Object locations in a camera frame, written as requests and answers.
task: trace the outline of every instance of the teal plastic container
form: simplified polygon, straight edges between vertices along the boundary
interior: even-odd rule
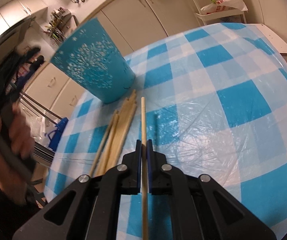
[[[78,28],[50,61],[104,103],[122,97],[135,74],[95,18]]]

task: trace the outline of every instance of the silver bolt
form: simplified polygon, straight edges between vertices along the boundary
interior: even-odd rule
[[[210,179],[211,179],[210,176],[207,175],[207,174],[202,174],[202,175],[200,176],[200,180],[201,180],[202,182],[209,182]]]
[[[81,175],[81,176],[79,176],[78,180],[81,183],[87,182],[89,180],[89,176],[88,175]]]
[[[172,166],[170,164],[164,164],[161,166],[163,171],[169,171],[172,169]]]
[[[125,164],[119,164],[117,166],[117,170],[119,170],[119,171],[125,171],[126,169],[128,169],[128,167]]]

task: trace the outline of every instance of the white plastic bag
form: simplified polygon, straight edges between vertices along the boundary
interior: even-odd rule
[[[231,9],[239,9],[240,11],[248,11],[247,6],[245,5],[243,0],[219,0],[215,1],[211,4],[208,4],[201,8],[201,11],[205,12],[206,14],[226,11]]]

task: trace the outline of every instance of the plastic table cover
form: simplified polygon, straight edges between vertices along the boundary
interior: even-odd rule
[[[252,25],[207,25],[125,57],[133,87],[105,105],[89,92],[64,131],[45,186],[48,201],[88,174],[112,113],[132,89],[138,109],[122,155],[140,134],[185,174],[207,173],[281,239],[287,232],[287,63]],[[165,196],[149,196],[149,238],[171,239]],[[141,238],[141,195],[123,195],[117,239]]]

